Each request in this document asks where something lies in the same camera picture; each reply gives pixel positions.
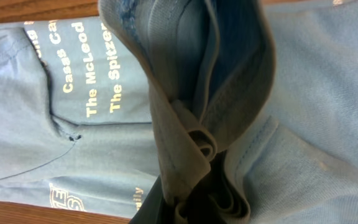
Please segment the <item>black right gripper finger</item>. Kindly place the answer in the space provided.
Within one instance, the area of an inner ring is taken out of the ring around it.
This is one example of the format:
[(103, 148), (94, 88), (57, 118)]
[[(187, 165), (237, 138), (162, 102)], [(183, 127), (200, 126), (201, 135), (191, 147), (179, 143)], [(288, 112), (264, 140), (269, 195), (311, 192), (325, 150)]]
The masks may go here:
[(160, 176), (129, 224), (164, 224), (166, 205)]

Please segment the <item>light blue printed t-shirt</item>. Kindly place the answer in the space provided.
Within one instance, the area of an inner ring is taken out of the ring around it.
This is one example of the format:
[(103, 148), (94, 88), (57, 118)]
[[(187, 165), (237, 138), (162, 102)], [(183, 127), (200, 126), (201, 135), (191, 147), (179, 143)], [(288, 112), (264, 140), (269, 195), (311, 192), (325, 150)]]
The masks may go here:
[(0, 24), (0, 201), (358, 223), (358, 1), (100, 1)]

